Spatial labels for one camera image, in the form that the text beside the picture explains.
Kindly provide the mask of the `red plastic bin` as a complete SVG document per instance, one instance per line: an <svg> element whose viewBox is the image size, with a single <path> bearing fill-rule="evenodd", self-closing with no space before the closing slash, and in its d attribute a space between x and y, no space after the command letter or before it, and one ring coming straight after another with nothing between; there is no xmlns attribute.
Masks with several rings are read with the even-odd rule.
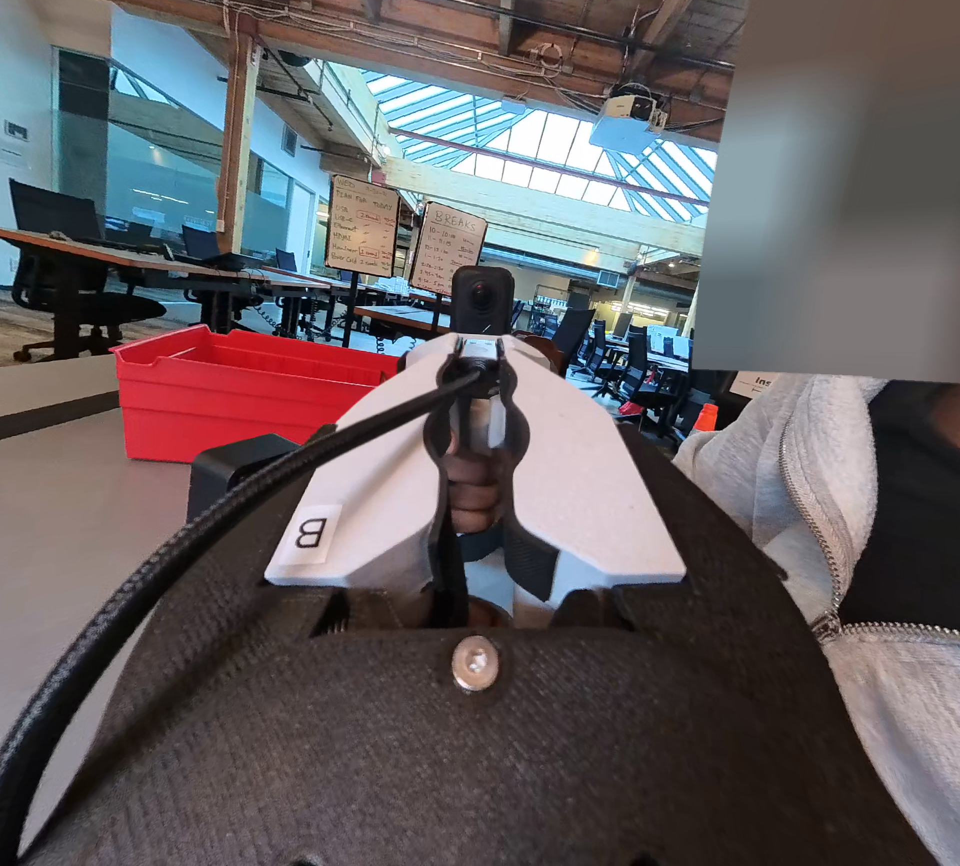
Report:
<svg viewBox="0 0 960 866"><path fill-rule="evenodd" d="M132 460L191 463L278 435L303 443L394 377L396 356L203 324L112 350Z"/></svg>

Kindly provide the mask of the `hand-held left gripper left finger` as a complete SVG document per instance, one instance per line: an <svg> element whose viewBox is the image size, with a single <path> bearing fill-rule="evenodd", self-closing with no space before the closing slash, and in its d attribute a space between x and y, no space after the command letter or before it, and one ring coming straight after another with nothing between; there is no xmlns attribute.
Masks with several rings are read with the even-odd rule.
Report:
<svg viewBox="0 0 960 866"><path fill-rule="evenodd" d="M319 466L294 507L264 571L278 586L340 587L420 592L467 592L465 565L455 536L442 528L448 511L439 459L452 429L446 399L436 413L415 417L385 435Z"/></svg>

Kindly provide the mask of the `handwritten whiteboard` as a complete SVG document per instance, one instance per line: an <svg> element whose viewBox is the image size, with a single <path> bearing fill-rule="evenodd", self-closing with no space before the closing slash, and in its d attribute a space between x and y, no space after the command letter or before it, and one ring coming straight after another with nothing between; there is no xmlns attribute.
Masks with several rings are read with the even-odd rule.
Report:
<svg viewBox="0 0 960 866"><path fill-rule="evenodd" d="M348 176L330 177L324 265L382 278L393 275L401 197Z"/></svg>
<svg viewBox="0 0 960 866"><path fill-rule="evenodd" d="M454 274L478 264L488 224L483 218L431 200L416 243L410 286L451 296Z"/></svg>

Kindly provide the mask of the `person's right hand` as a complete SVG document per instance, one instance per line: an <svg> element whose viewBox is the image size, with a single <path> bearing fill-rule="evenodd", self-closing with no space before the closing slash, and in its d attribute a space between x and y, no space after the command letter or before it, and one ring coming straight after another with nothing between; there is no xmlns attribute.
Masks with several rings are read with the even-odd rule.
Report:
<svg viewBox="0 0 960 866"><path fill-rule="evenodd" d="M470 451L443 459L453 531L461 536L485 533L498 521L500 512L497 462L492 456Z"/></svg>

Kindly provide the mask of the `wooden desk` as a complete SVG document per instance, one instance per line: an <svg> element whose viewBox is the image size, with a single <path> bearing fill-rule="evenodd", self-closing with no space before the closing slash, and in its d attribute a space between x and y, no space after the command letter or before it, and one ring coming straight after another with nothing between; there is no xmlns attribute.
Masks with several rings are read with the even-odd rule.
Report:
<svg viewBox="0 0 960 866"><path fill-rule="evenodd" d="M327 280L279 272L263 265L239 272L225 272L204 265L165 259L162 255L126 249L91 246L45 235L33 235L3 229L2 240L17 247L24 242L51 248L55 253L99 259L110 265L105 289L125 293L136 289L163 289L196 296L200 322L212 332L226 334L238 328L239 315L245 307L277 300L281 306L279 335L294 338L297 334L303 301L315 300L330 293Z"/></svg>

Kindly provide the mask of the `white ceiling projector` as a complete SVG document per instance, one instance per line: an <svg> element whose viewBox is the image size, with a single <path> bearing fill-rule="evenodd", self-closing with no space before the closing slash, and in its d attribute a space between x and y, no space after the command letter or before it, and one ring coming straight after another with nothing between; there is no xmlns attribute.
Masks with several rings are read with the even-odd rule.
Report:
<svg viewBox="0 0 960 866"><path fill-rule="evenodd" d="M596 116L589 144L607 152L640 155L661 139L670 100L639 83L614 87Z"/></svg>

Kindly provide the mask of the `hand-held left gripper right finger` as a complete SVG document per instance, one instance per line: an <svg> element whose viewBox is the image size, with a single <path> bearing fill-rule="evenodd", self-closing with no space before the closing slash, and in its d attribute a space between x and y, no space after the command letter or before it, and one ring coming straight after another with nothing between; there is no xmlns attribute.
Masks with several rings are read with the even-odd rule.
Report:
<svg viewBox="0 0 960 866"><path fill-rule="evenodd" d="M571 592L677 584L687 567L611 416L497 341L496 450L503 562L518 619L546 619Z"/></svg>

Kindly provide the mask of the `black office chair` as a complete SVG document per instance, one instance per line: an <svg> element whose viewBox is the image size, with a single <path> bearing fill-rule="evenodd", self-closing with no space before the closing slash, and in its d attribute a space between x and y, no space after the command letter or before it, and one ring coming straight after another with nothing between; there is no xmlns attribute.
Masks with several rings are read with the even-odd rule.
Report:
<svg viewBox="0 0 960 866"><path fill-rule="evenodd" d="M77 198L11 179L8 182L17 231L69 240L102 240L103 225L93 200ZM10 295L26 310L54 318L54 339L22 345L14 354L29 363L32 352L51 349L50 360L76 358L81 352L106 355L122 341L126 324L159 320L166 308L134 287L125 293L106 290L111 266L99 259L55 253L20 242L20 257Z"/></svg>

